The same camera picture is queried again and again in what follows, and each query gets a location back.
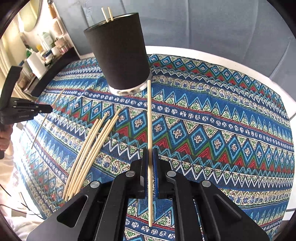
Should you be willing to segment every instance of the curtain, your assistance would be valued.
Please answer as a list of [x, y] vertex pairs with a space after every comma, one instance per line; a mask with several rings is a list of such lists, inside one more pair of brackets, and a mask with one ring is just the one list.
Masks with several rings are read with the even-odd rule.
[[[3, 45], [3, 40], [0, 39], [0, 89], [1, 89], [1, 91], [2, 91], [2, 87], [4, 85], [4, 82], [5, 82], [5, 78], [8, 74], [11, 66], [12, 65], [9, 61], [9, 58], [7, 56], [7, 53], [6, 53], [4, 45]], [[22, 98], [22, 99], [34, 100], [32, 97], [25, 94], [22, 91], [22, 89], [19, 87], [18, 84], [15, 85], [12, 95], [15, 97], [18, 97], [18, 98]]]

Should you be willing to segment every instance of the patterned tablecloth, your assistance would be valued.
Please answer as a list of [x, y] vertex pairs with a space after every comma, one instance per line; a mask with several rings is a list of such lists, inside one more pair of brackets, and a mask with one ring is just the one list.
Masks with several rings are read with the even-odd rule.
[[[153, 144], [173, 170], [188, 179], [208, 179], [239, 205], [271, 238], [291, 193], [294, 148], [279, 95], [243, 73], [203, 61], [151, 55]], [[43, 116], [20, 137], [18, 163], [27, 188], [48, 217], [64, 204], [65, 183], [96, 118], [119, 119], [84, 185], [107, 182], [129, 169], [147, 147], [147, 90], [127, 97], [108, 91], [95, 58], [69, 64], [50, 82], [40, 103], [51, 104], [66, 88], [30, 146]], [[148, 227], [147, 200], [131, 199], [125, 240], [174, 240], [171, 200], [154, 200]]]

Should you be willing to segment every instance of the round mirror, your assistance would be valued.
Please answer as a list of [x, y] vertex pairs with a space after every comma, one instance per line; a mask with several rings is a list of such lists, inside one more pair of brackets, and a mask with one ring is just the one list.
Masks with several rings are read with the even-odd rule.
[[30, 0], [19, 12], [19, 23], [22, 22], [23, 31], [30, 32], [34, 29], [41, 9], [42, 0]]

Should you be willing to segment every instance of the black cup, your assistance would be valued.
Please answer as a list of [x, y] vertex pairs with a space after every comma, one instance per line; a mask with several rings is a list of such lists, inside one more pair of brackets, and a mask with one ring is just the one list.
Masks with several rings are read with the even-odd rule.
[[84, 34], [112, 94], [125, 96], [147, 87], [151, 72], [138, 13], [102, 21]]

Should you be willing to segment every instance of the silver screw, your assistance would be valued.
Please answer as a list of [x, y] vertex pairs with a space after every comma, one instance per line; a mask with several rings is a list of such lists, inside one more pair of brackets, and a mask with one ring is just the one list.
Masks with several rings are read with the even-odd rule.
[[135, 175], [135, 172], [134, 171], [128, 171], [127, 173], [126, 173], [126, 176], [127, 177], [133, 177]]
[[208, 180], [204, 180], [204, 181], [202, 181], [202, 185], [203, 185], [205, 188], [208, 188], [209, 186], [211, 186], [211, 182], [209, 182]]
[[100, 183], [98, 181], [93, 181], [91, 183], [91, 188], [97, 188], [98, 186], [100, 186]]
[[167, 172], [167, 175], [168, 175], [169, 177], [174, 177], [174, 176], [176, 175], [176, 172], [174, 172], [174, 171], [168, 171], [168, 172]]

